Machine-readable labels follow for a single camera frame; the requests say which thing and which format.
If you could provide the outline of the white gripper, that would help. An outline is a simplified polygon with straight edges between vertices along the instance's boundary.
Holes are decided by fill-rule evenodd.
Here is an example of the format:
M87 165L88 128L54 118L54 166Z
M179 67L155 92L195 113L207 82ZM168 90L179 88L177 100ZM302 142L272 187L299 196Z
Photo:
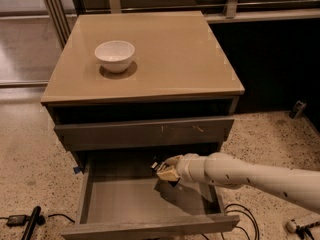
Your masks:
M165 160L169 167L158 170L157 176L164 181L177 182L181 178L188 182L205 182L205 161L205 156L192 153L169 157Z

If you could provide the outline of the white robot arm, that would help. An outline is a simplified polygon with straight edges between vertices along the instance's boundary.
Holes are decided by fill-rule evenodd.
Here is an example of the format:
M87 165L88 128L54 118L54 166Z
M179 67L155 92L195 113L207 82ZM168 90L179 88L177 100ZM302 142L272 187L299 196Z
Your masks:
M248 185L315 213L320 213L320 172L252 164L216 152L189 153L152 165L164 181L200 182L225 188Z

